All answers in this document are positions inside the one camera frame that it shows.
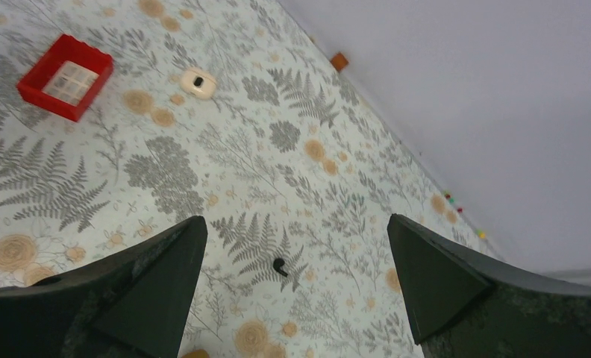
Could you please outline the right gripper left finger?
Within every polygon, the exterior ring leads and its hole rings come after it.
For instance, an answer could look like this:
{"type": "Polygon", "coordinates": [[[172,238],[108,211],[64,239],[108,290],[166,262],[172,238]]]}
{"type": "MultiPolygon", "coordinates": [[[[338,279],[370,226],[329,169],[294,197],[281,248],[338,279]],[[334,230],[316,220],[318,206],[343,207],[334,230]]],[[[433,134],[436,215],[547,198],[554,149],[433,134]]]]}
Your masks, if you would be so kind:
{"type": "Polygon", "coordinates": [[[0,288],[0,357],[176,357],[207,244],[202,216],[29,287],[0,288]]]}

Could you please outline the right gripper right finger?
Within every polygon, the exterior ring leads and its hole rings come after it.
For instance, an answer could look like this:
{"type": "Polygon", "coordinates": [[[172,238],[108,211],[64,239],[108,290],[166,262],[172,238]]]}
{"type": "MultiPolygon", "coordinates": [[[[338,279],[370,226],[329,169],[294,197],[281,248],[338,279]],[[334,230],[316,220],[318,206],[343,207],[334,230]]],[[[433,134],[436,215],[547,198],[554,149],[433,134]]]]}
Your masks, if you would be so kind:
{"type": "Polygon", "coordinates": [[[503,263],[399,214],[387,232],[426,357],[591,357],[591,286],[503,263]]]}

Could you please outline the black earbud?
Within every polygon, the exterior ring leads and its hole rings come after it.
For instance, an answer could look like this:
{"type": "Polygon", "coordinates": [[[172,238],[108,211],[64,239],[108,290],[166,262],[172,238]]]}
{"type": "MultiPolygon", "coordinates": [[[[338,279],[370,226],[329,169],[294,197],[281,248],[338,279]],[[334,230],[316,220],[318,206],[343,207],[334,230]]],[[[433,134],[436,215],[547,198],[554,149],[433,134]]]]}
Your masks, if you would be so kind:
{"type": "Polygon", "coordinates": [[[283,258],[276,258],[272,262],[272,268],[282,277],[288,277],[288,273],[284,271],[286,261],[283,258]]]}

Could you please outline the pink earbud charging case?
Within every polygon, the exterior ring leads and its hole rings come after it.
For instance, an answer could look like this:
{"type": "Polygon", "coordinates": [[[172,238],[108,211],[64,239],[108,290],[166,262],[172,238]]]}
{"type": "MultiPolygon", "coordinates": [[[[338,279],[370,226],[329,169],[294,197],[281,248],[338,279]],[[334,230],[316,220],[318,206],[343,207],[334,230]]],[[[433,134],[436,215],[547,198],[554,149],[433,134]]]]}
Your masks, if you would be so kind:
{"type": "Polygon", "coordinates": [[[203,69],[192,67],[181,76],[180,86],[184,92],[196,98],[209,100],[216,92],[217,80],[203,69]]]}

